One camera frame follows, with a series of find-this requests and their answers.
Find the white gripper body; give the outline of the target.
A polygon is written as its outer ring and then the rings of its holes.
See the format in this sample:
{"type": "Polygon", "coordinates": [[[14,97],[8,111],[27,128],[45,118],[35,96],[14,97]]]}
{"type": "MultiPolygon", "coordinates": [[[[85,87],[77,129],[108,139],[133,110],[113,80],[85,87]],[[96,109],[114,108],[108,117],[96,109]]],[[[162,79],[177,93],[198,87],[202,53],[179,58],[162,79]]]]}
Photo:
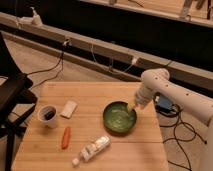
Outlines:
{"type": "Polygon", "coordinates": [[[135,103],[141,108],[144,109],[150,101],[153,99],[155,95],[155,91],[146,87],[141,86],[136,92],[135,92],[135,103]]]}

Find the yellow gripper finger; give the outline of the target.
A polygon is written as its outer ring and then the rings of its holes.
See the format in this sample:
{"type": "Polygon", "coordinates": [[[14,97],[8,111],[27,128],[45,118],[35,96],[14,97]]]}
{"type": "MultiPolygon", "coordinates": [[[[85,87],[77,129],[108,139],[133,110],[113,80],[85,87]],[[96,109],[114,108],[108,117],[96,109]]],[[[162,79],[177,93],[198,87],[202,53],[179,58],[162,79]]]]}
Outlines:
{"type": "Polygon", "coordinates": [[[132,112],[137,107],[135,102],[128,102],[127,103],[127,111],[132,112]]]}

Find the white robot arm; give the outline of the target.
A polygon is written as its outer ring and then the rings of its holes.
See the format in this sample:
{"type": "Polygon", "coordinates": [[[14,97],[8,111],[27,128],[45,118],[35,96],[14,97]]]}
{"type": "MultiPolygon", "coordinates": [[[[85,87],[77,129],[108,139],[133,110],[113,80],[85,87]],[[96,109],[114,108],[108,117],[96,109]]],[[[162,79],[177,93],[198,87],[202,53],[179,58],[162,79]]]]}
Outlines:
{"type": "Polygon", "coordinates": [[[141,86],[128,102],[131,111],[137,106],[144,109],[156,93],[167,97],[206,126],[213,123],[213,99],[169,81],[170,73],[165,68],[149,69],[141,74],[141,86]]]}

